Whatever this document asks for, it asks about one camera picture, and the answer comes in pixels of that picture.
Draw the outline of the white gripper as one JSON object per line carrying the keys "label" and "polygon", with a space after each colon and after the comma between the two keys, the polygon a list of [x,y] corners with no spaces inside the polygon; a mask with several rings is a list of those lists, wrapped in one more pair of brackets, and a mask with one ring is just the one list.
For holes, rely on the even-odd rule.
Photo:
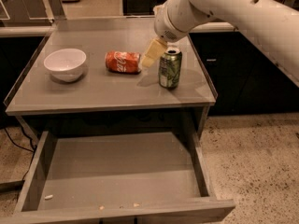
{"label": "white gripper", "polygon": [[151,39],[143,53],[143,67],[151,67],[165,53],[166,42],[177,42],[187,34],[187,31],[182,31],[178,25],[185,21],[188,3],[188,0],[167,0],[155,8],[154,31],[158,37]]}

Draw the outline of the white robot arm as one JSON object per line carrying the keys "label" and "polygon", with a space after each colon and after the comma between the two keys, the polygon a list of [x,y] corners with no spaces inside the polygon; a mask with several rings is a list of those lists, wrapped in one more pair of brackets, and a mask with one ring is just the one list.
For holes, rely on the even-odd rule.
{"label": "white robot arm", "polygon": [[169,43],[214,21],[234,26],[293,83],[299,83],[299,12],[274,0],[167,0],[154,8],[153,38],[141,58],[152,66]]}

